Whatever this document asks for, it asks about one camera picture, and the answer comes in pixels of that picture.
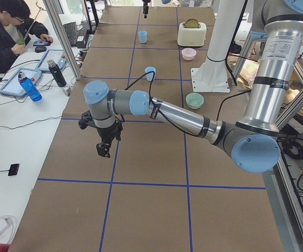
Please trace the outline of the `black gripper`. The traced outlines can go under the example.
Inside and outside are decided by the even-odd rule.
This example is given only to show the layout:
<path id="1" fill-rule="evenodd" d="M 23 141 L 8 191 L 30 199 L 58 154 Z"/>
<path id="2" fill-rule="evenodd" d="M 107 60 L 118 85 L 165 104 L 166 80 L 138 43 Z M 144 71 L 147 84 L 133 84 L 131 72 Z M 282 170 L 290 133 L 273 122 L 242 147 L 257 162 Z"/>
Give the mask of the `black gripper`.
<path id="1" fill-rule="evenodd" d="M 143 14 L 144 14 L 144 18 L 147 18 L 148 16 L 148 12 L 149 12 L 149 5 L 150 0 L 143 0 Z"/>
<path id="2" fill-rule="evenodd" d="M 96 149 L 101 157 L 109 158 L 111 142 L 113 139 L 121 140 L 122 123 L 114 115 L 109 115 L 104 119 L 95 119 L 88 110 L 81 115 L 78 125 L 82 130 L 87 127 L 97 129 L 102 142 L 96 144 Z"/>

